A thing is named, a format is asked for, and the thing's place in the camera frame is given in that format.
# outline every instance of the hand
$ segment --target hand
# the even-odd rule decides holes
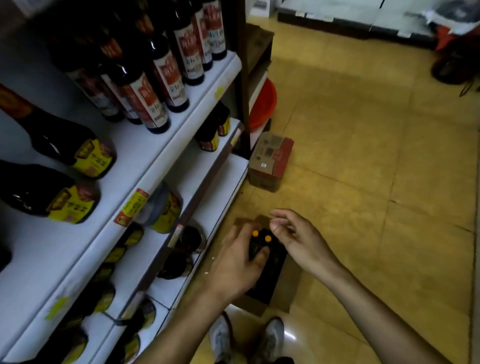
[[[256,226],[247,223],[240,229],[232,226],[223,239],[223,247],[208,274],[207,288],[225,306],[248,291],[260,277],[270,249],[262,248],[255,258],[248,259],[250,238]]]
[[[310,221],[289,209],[276,208],[270,214],[274,216],[270,221],[273,234],[297,264],[320,282],[328,286],[346,270]]]

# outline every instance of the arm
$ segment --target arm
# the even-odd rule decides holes
[[[338,261],[312,223],[291,210],[270,214],[275,236],[342,303],[383,364],[450,363]]]
[[[267,262],[269,249],[252,261],[248,247],[254,225],[233,226],[203,288],[177,312],[167,327],[143,351],[136,364],[187,364],[211,325],[234,299],[251,288]]]

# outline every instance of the white sneaker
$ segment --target white sneaker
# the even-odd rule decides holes
[[[273,363],[282,355],[285,327],[280,317],[268,321],[264,334],[248,364]]]
[[[215,354],[215,363],[223,361],[226,364],[233,364],[232,325],[227,313],[222,312],[219,318],[216,319],[208,331],[208,337]]]

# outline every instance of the left hand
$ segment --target left hand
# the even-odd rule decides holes
[[[232,226],[223,239],[220,254],[208,273],[207,288],[227,306],[248,291],[260,277],[270,254],[266,246],[255,258],[248,259],[252,232],[257,227],[246,223]]]

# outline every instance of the foot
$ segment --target foot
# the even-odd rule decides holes
[[[215,355],[215,363],[233,364],[232,329],[225,312],[216,319],[208,332],[208,337]]]
[[[273,363],[282,354],[284,340],[283,322],[279,317],[272,318],[265,327],[258,348],[248,364]]]

